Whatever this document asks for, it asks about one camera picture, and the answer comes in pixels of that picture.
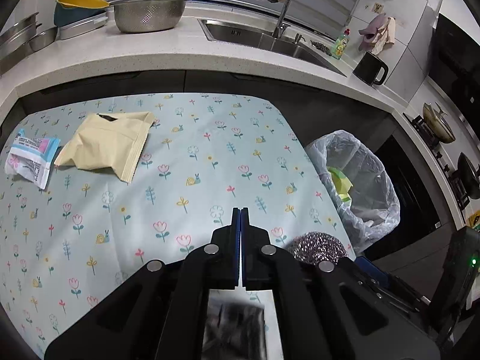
trash bag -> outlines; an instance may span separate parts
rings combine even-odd
[[[356,254],[400,223],[400,202],[382,162],[352,134],[338,130],[306,149],[335,205]],[[340,169],[352,182],[348,208],[340,199],[327,167]]]

stainless steel colander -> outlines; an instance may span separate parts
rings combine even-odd
[[[119,0],[113,3],[115,24],[126,33],[173,28],[182,17],[187,0]]]

light blue tablecloth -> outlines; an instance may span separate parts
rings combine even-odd
[[[150,110],[133,182],[111,171],[53,168],[45,191],[0,178],[0,302],[42,358],[47,345],[151,259],[171,263],[209,242],[234,207],[284,246],[309,231],[337,237],[355,258],[337,212],[302,146],[269,102],[228,94],[145,94],[91,100],[29,115],[16,132],[73,136],[87,113]],[[271,294],[269,357],[281,356]]]

stainless steel sink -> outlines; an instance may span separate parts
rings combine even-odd
[[[271,32],[236,23],[207,19],[199,19],[198,21],[209,41],[243,44],[244,46],[273,51],[274,53],[284,54],[313,63],[345,76],[321,55],[304,44],[295,44],[291,38],[282,37],[276,39],[272,36]]]

white countertop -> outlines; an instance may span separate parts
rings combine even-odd
[[[464,227],[453,193],[438,163],[402,116],[407,102],[393,93],[391,97],[394,99],[366,85],[351,74],[352,68],[342,60],[336,61],[322,55],[346,76],[274,52],[210,42],[198,23],[198,17],[243,23],[267,30],[273,30],[275,25],[273,19],[247,12],[193,7],[186,8],[178,25],[169,31],[122,34],[110,20],[98,30],[54,42],[5,73],[0,78],[0,123],[22,96],[57,84],[105,74],[199,69],[286,80],[338,93],[390,112],[425,158],[445,195],[457,229]],[[289,27],[285,35],[294,37],[297,32],[307,39],[308,45],[310,39],[328,44],[324,39],[299,28]]]

